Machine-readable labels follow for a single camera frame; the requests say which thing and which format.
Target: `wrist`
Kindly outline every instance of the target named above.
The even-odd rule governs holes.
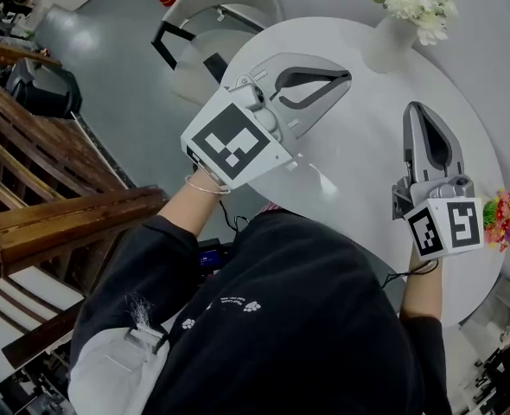
[[[221,195],[218,194],[220,191],[222,191],[223,194],[225,193],[225,190],[202,169],[196,170],[195,173],[188,178],[188,181],[191,183],[191,188],[205,189],[206,191],[214,192],[214,195]]]
[[[412,246],[412,252],[411,252],[411,261],[409,262],[409,271],[415,271],[416,269],[422,270],[422,272],[429,271],[431,269],[435,269],[435,265],[437,262],[438,268],[442,267],[442,258],[439,257],[437,259],[431,259],[428,261],[421,261],[418,256],[418,249],[413,245]]]

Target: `black sweatshirt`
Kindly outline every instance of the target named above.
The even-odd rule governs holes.
[[[104,329],[180,313],[144,414],[451,413],[442,326],[400,322],[361,252],[294,214],[259,215],[200,289],[197,241],[162,217],[107,273],[77,321],[71,367]]]

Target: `wooden railing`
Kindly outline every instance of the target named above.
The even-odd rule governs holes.
[[[17,60],[22,58],[41,61],[42,63],[47,63],[48,65],[61,66],[60,61],[46,57],[45,55],[37,54],[28,51],[27,49],[17,48],[0,43],[0,63],[4,65],[13,65]]]
[[[87,297],[101,279],[123,232],[164,203],[159,188],[127,189],[74,121],[31,115],[0,87],[0,281],[52,310],[46,321],[0,288],[5,302],[41,325],[3,348],[20,367],[59,340],[80,305],[62,310],[11,274],[36,266]]]

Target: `bracelet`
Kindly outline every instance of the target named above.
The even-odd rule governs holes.
[[[197,190],[200,190],[201,192],[207,192],[208,194],[213,194],[213,195],[226,195],[226,194],[230,194],[230,189],[226,189],[226,190],[220,190],[220,191],[214,191],[214,190],[209,190],[209,189],[205,189],[205,188],[200,188],[199,186],[195,186],[189,179],[192,178],[192,176],[186,176],[184,178],[184,181],[186,182],[186,184],[188,184],[189,186],[191,186],[192,188],[196,188]]]

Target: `white table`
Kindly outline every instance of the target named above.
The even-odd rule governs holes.
[[[280,52],[320,55],[353,75],[350,91],[300,139],[299,166],[285,167],[251,183],[261,195],[348,236],[406,271],[411,236],[392,220],[392,185],[406,175],[403,111],[410,101],[437,112],[458,138],[465,172],[476,194],[493,198],[503,186],[489,137],[472,106],[451,81],[411,50],[394,73],[377,74],[360,57],[372,28],[349,20],[310,17],[274,25],[250,40],[228,67],[223,85]],[[491,291],[504,254],[485,247],[446,258],[443,270],[443,325],[472,313]]]

